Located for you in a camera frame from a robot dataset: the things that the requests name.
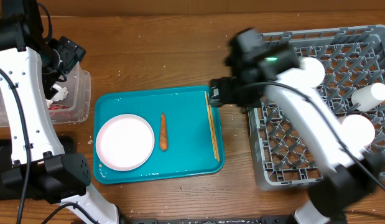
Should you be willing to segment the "white tissue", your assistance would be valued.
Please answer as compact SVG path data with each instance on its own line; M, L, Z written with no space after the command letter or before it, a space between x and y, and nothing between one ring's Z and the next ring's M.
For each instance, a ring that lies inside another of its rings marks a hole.
M52 103L64 100L68 94L67 87L61 87L58 84L54 84L53 88L57 90L57 92L50 100L46 100L48 108L52 105Z

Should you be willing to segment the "red foil snack wrapper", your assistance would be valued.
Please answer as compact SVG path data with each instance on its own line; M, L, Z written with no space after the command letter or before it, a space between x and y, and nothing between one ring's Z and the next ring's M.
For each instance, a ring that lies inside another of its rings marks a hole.
M71 115L70 108L63 105L51 104L49 107L50 118L54 123L63 123L69 121Z

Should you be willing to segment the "orange carrot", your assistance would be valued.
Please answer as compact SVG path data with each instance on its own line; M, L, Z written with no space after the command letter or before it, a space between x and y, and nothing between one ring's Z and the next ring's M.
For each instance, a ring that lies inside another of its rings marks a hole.
M160 117L159 147L162 151L168 150L167 121L164 113Z

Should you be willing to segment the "white saucer bowl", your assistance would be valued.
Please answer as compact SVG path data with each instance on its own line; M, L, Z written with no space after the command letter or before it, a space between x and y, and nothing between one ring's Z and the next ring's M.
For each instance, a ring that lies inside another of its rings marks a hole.
M325 78L325 68L321 61L312 57L300 58L300 72L297 75L299 88L316 88Z

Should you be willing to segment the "large white plate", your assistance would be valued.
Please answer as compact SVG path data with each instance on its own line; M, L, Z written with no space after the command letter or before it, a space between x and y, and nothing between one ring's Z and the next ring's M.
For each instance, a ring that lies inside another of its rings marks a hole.
M95 139L100 161L116 171L136 169L150 158L155 146L151 125L134 114L121 114L105 122Z

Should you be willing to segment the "small white plate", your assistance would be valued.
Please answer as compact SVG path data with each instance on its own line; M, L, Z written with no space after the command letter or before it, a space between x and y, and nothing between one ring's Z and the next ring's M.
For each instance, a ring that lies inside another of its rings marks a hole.
M375 128L368 118L358 114L351 114L338 118L338 121L349 138L360 146L367 148L373 142Z

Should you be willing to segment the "small white cup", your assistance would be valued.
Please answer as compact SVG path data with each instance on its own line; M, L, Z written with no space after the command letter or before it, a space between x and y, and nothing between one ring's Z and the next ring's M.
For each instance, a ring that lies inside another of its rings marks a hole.
M385 84L373 83L356 90L351 96L351 102L359 104L357 110L367 112L385 101Z

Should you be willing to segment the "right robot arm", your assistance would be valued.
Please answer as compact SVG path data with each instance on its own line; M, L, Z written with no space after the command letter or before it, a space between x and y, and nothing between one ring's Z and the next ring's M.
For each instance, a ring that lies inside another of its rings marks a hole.
M211 80L209 104L253 108L262 97L276 103L323 176L308 188L308 201L288 223L329 223L381 186L385 157L349 138L317 91L315 77L325 73L321 61L297 56L287 43L267 46L252 28L238 32L229 45L225 64L231 75Z

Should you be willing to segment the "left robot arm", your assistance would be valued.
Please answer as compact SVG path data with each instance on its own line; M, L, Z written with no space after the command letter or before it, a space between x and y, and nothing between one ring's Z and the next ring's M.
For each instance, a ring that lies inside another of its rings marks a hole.
M119 207L94 187L86 157L66 153L52 124L47 101L53 87L85 56L72 40L54 39L35 0L2 1L0 89L11 131L12 167L3 184L21 199L45 200L69 209L85 223L125 223Z

